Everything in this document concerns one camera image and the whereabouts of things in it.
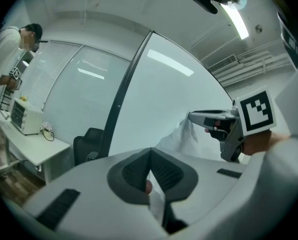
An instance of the white surface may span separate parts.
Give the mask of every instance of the white surface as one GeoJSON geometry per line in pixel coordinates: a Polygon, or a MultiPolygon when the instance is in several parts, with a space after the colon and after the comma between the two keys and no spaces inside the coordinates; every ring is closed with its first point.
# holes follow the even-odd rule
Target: white surface
{"type": "Polygon", "coordinates": [[[284,89],[293,75],[294,70],[292,66],[286,66],[233,84],[225,89],[231,98],[234,99],[266,85],[272,99],[276,119],[276,127],[272,128],[272,130],[279,134],[290,134],[285,119],[276,105],[275,97],[284,89]]]}
{"type": "Polygon", "coordinates": [[[275,100],[288,122],[291,134],[298,136],[298,71],[284,86],[285,89],[275,100]]]}
{"type": "MultiPolygon", "coordinates": [[[[134,34],[138,30],[138,24],[141,24],[165,35],[188,51],[197,44],[192,54],[199,59],[225,44],[203,61],[207,67],[231,54],[238,55],[246,49],[280,39],[277,8],[272,0],[248,0],[246,7],[239,11],[250,35],[244,40],[241,40],[232,21],[217,3],[215,6],[219,12],[213,15],[192,0],[26,0],[26,2],[31,22],[41,23],[44,30],[47,30],[47,25],[44,23],[46,20],[52,28],[51,19],[54,14],[62,18],[76,17],[75,25],[78,26],[80,23],[80,26],[72,32],[75,36],[87,35],[92,28],[89,24],[91,19],[119,25],[129,32],[135,30],[134,34]],[[85,9],[85,5],[86,24],[81,25],[79,14],[85,9]],[[261,34],[255,31],[257,24],[262,25],[261,34]]],[[[64,25],[63,29],[68,28],[70,25],[64,25]]],[[[100,25],[94,26],[92,32],[95,35],[104,33],[100,25]]],[[[57,33],[62,35],[61,28],[57,33]]],[[[112,31],[111,35],[117,36],[120,40],[117,31],[112,31]]],[[[102,35],[98,38],[98,44],[102,44],[105,39],[112,40],[110,35],[102,35]]],[[[126,41],[125,46],[132,43],[133,39],[126,41]]]]}
{"type": "Polygon", "coordinates": [[[229,238],[231,236],[230,233],[235,229],[240,230],[241,227],[237,225],[236,220],[230,220],[230,218],[234,218],[237,211],[242,209],[250,199],[257,183],[263,157],[263,153],[253,155],[250,163],[247,165],[238,182],[234,185],[228,195],[222,199],[219,204],[206,216],[196,223],[193,223],[189,230],[181,230],[177,234],[170,236],[169,239],[232,239],[229,238]],[[227,223],[229,225],[226,225],[226,227],[218,228],[217,226],[219,224],[223,225],[224,220],[228,220],[231,223],[227,223]],[[215,229],[220,229],[219,231],[221,231],[221,233],[217,235],[217,232],[213,232],[214,234],[210,235],[210,233],[215,229]]]}
{"type": "Polygon", "coordinates": [[[22,28],[32,23],[28,15],[25,0],[17,0],[5,15],[4,20],[4,27],[16,26],[22,28]]]}
{"type": "Polygon", "coordinates": [[[59,40],[89,45],[132,60],[143,35],[122,26],[87,19],[81,25],[78,19],[59,19],[43,30],[42,40],[59,40]]]}
{"type": "Polygon", "coordinates": [[[109,169],[133,153],[80,164],[36,192],[23,209],[36,218],[64,189],[81,192],[55,232],[79,240],[159,240],[168,233],[147,205],[120,199],[107,182],[109,169]]]}
{"type": "Polygon", "coordinates": [[[54,138],[54,141],[48,141],[42,134],[25,136],[14,127],[10,118],[5,120],[1,113],[0,128],[23,156],[36,166],[44,163],[70,146],[57,138],[54,138]]]}
{"type": "MultiPolygon", "coordinates": [[[[155,147],[190,111],[231,107],[230,97],[198,60],[169,40],[153,34],[122,103],[109,155],[155,147]],[[165,62],[148,57],[150,50],[163,54],[165,62]],[[193,74],[188,76],[179,68],[173,68],[179,64],[193,74]]],[[[201,157],[221,160],[219,141],[198,125],[194,129],[201,157]]]]}
{"type": "Polygon", "coordinates": [[[73,145],[89,128],[103,130],[129,61],[82,47],[55,82],[44,107],[44,121],[57,138],[73,145]]]}
{"type": "Polygon", "coordinates": [[[53,84],[80,47],[78,44],[49,42],[25,70],[17,94],[27,96],[32,105],[43,110],[53,84]]]}

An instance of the ceiling pipe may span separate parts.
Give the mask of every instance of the ceiling pipe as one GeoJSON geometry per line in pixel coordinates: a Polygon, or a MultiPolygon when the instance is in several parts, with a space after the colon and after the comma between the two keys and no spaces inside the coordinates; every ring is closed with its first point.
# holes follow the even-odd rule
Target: ceiling pipe
{"type": "Polygon", "coordinates": [[[231,80],[231,79],[234,79],[235,77],[244,76],[244,74],[249,73],[249,72],[253,72],[257,69],[260,69],[260,70],[265,72],[267,68],[271,68],[271,67],[275,67],[275,66],[278,66],[278,65],[281,65],[281,64],[287,64],[287,63],[289,63],[289,61],[287,61],[285,59],[280,60],[280,61],[276,61],[276,62],[271,62],[271,63],[257,63],[257,64],[255,64],[255,66],[247,67],[246,68],[247,70],[244,71],[244,72],[241,72],[240,74],[236,74],[236,75],[231,74],[228,77],[225,76],[221,79],[218,79],[218,81],[222,83],[225,80],[231,80]]]}
{"type": "Polygon", "coordinates": [[[259,58],[259,57],[263,57],[263,56],[266,56],[266,55],[269,55],[270,53],[266,50],[266,51],[264,51],[264,52],[260,52],[260,53],[258,53],[258,54],[256,54],[256,55],[253,55],[253,56],[250,56],[250,57],[247,57],[247,58],[244,58],[244,59],[238,59],[241,63],[247,63],[247,62],[250,62],[250,61],[252,61],[252,60],[254,60],[254,59],[257,59],[257,58],[259,58]]]}
{"type": "Polygon", "coordinates": [[[250,61],[250,62],[248,62],[248,63],[245,63],[244,66],[245,66],[245,67],[248,67],[248,66],[251,66],[251,65],[253,65],[253,64],[256,64],[256,63],[258,63],[258,62],[261,62],[261,61],[263,61],[263,60],[270,59],[270,58],[273,58],[273,56],[269,54],[269,55],[267,55],[267,56],[264,56],[264,57],[255,59],[255,60],[250,61]]]}
{"type": "Polygon", "coordinates": [[[229,75],[229,74],[231,74],[231,73],[233,73],[233,72],[236,72],[236,71],[238,71],[238,70],[241,70],[241,69],[243,69],[243,68],[246,68],[246,67],[249,67],[249,66],[251,66],[251,65],[254,65],[254,64],[258,63],[258,62],[262,62],[263,60],[270,59],[270,58],[272,58],[272,57],[273,57],[272,55],[267,55],[267,56],[264,56],[264,57],[255,59],[255,60],[253,60],[253,61],[251,61],[251,62],[249,62],[249,63],[246,63],[246,64],[244,64],[244,63],[238,64],[238,65],[236,65],[236,66],[234,66],[234,67],[231,67],[231,68],[229,68],[229,69],[227,69],[227,70],[225,70],[225,71],[223,71],[222,68],[221,68],[221,69],[215,71],[215,72],[217,72],[217,73],[214,72],[213,75],[214,75],[215,78],[218,79],[218,78],[227,76],[227,75],[229,75]]]}
{"type": "Polygon", "coordinates": [[[216,31],[218,31],[218,29],[223,28],[223,27],[226,27],[226,26],[227,26],[227,24],[225,24],[225,25],[217,25],[216,27],[212,28],[212,30],[210,32],[208,32],[207,34],[203,33],[201,36],[199,36],[198,38],[196,38],[195,40],[193,40],[191,42],[190,49],[192,50],[194,47],[196,47],[200,42],[202,42],[208,36],[210,36],[211,34],[213,34],[216,31]]]}
{"type": "Polygon", "coordinates": [[[83,10],[80,14],[82,25],[85,25],[87,20],[87,9],[88,9],[88,0],[84,0],[83,10]]]}
{"type": "MultiPolygon", "coordinates": [[[[289,65],[290,65],[290,63],[288,62],[288,63],[284,63],[284,64],[281,64],[281,65],[278,65],[278,66],[272,66],[272,67],[267,68],[265,70],[265,72],[270,71],[270,70],[274,70],[274,69],[278,69],[278,68],[281,68],[281,67],[289,66],[289,65]]],[[[252,77],[254,77],[256,75],[265,74],[265,72],[263,72],[263,69],[262,68],[259,68],[259,69],[255,70],[253,72],[248,72],[248,73],[246,73],[245,75],[243,75],[241,77],[237,77],[234,80],[229,79],[227,81],[224,81],[224,82],[221,83],[221,85],[223,87],[227,87],[227,86],[236,84],[238,82],[244,81],[244,80],[246,80],[248,78],[252,78],[252,77]]]]}
{"type": "Polygon", "coordinates": [[[213,55],[214,53],[216,53],[217,51],[219,51],[220,49],[222,49],[223,47],[225,47],[226,45],[228,45],[229,43],[233,42],[234,40],[240,38],[239,36],[234,37],[233,39],[229,40],[228,42],[225,42],[223,45],[219,46],[217,49],[215,49],[214,51],[210,52],[207,56],[205,56],[204,58],[202,58],[200,60],[200,62],[204,61],[206,58],[210,57],[211,55],[213,55]]]}
{"type": "Polygon", "coordinates": [[[224,76],[226,76],[228,74],[231,74],[233,72],[236,72],[238,70],[241,70],[244,67],[245,67],[245,65],[243,63],[241,63],[241,64],[238,64],[238,65],[236,65],[234,67],[231,67],[231,68],[227,69],[226,71],[223,71],[223,72],[214,74],[214,77],[218,79],[218,78],[224,77],[224,76]]]}
{"type": "Polygon", "coordinates": [[[266,65],[268,65],[268,64],[270,64],[270,63],[273,63],[273,62],[276,62],[276,61],[279,61],[279,60],[283,60],[283,59],[287,59],[287,60],[288,60],[288,57],[287,57],[287,56],[288,56],[288,54],[283,53],[283,54],[281,54],[281,55],[278,55],[278,56],[275,56],[275,57],[266,59],[266,60],[264,60],[264,61],[261,61],[261,62],[258,62],[258,63],[256,63],[256,64],[254,64],[254,65],[251,65],[251,66],[248,66],[248,67],[243,68],[243,69],[241,69],[241,70],[238,70],[238,71],[236,71],[236,72],[234,72],[234,73],[232,73],[232,74],[226,75],[226,76],[224,76],[224,77],[218,79],[218,81],[219,81],[219,82],[222,82],[222,81],[225,81],[225,80],[227,80],[227,79],[236,77],[236,76],[238,76],[238,75],[240,75],[240,74],[243,74],[243,73],[245,73],[245,72],[248,72],[248,71],[250,71],[250,70],[256,69],[256,68],[258,68],[258,67],[262,67],[262,66],[263,66],[263,62],[264,62],[266,65]]]}
{"type": "Polygon", "coordinates": [[[268,42],[266,44],[263,44],[263,45],[258,46],[256,48],[253,48],[251,50],[247,50],[244,53],[241,53],[240,55],[238,55],[237,57],[243,57],[243,56],[245,56],[247,54],[253,53],[253,52],[257,51],[257,50],[261,50],[261,49],[266,48],[268,46],[276,45],[276,44],[278,44],[280,42],[282,42],[282,39],[278,39],[278,40],[275,40],[275,41],[272,41],[272,42],[268,42]]]}

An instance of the fluorescent light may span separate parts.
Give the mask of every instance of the fluorescent light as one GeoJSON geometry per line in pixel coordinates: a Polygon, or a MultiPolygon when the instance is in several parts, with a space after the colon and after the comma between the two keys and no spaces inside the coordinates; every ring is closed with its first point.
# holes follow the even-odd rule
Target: fluorescent light
{"type": "Polygon", "coordinates": [[[26,61],[22,61],[22,63],[27,67],[29,66],[29,64],[26,61]]]}
{"type": "Polygon", "coordinates": [[[155,50],[149,50],[148,51],[148,57],[151,59],[154,59],[158,62],[161,62],[163,64],[166,64],[172,68],[174,68],[175,70],[178,70],[179,72],[185,74],[186,76],[191,76],[194,71],[188,69],[186,66],[180,64],[179,62],[175,61],[172,58],[167,57],[166,55],[163,55],[155,50]]]}
{"type": "Polygon", "coordinates": [[[78,70],[81,72],[81,73],[84,73],[84,74],[87,74],[87,75],[90,75],[90,76],[93,76],[93,77],[96,77],[96,78],[100,78],[100,79],[104,79],[104,76],[101,76],[99,74],[94,74],[92,72],[89,72],[89,71],[86,71],[86,70],[83,70],[83,69],[80,69],[78,68],[78,70]]]}
{"type": "Polygon", "coordinates": [[[241,39],[245,39],[249,36],[248,30],[243,22],[243,19],[241,18],[240,13],[236,9],[231,9],[227,5],[221,5],[223,9],[227,12],[229,17],[231,18],[233,24],[235,25],[236,29],[238,30],[238,33],[241,37],[241,39]]]}
{"type": "Polygon", "coordinates": [[[98,66],[95,66],[95,65],[93,65],[92,63],[89,63],[89,62],[87,62],[87,61],[85,61],[85,60],[82,60],[82,62],[83,62],[83,63],[86,63],[86,64],[89,64],[90,66],[93,66],[93,67],[95,67],[95,68],[97,68],[97,69],[107,71],[106,69],[101,68],[101,67],[98,67],[98,66]]]}

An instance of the white wall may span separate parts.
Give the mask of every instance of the white wall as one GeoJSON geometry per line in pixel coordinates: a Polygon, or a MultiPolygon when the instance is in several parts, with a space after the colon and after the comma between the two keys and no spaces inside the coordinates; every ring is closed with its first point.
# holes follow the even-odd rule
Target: white wall
{"type": "Polygon", "coordinates": [[[153,34],[136,66],[120,108],[109,155],[159,147],[221,160],[219,141],[195,126],[181,132],[190,111],[229,109],[232,101],[218,81],[191,55],[153,34]]]}
{"type": "Polygon", "coordinates": [[[234,99],[267,85],[273,101],[273,107],[277,122],[277,126],[272,130],[279,134],[289,134],[290,132],[288,126],[274,99],[283,90],[294,73],[295,71],[293,67],[289,65],[282,68],[274,69],[267,72],[266,74],[257,75],[237,84],[230,85],[225,89],[229,93],[230,97],[234,99]]]}
{"type": "Polygon", "coordinates": [[[29,24],[30,18],[27,12],[25,1],[17,0],[5,16],[4,20],[4,27],[16,26],[18,28],[21,28],[29,24]]]}
{"type": "Polygon", "coordinates": [[[38,23],[43,30],[55,21],[55,4],[57,0],[25,0],[31,23],[38,23]]]}
{"type": "Polygon", "coordinates": [[[121,26],[87,19],[62,18],[44,30],[42,40],[59,40],[96,47],[131,60],[145,37],[121,26]]]}

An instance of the white cloth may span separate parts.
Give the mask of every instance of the white cloth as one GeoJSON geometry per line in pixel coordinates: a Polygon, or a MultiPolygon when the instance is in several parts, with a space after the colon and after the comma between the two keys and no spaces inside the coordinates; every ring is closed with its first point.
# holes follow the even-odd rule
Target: white cloth
{"type": "Polygon", "coordinates": [[[8,63],[19,49],[21,35],[17,27],[7,28],[0,31],[0,77],[9,72],[8,63]]]}
{"type": "MultiPolygon", "coordinates": [[[[224,161],[220,157],[219,141],[212,138],[209,133],[206,133],[203,127],[193,124],[188,119],[188,116],[172,134],[164,137],[156,148],[171,150],[198,158],[224,161]]],[[[150,193],[150,210],[157,220],[161,222],[165,195],[151,171],[147,179],[152,182],[153,186],[150,193]]]]}

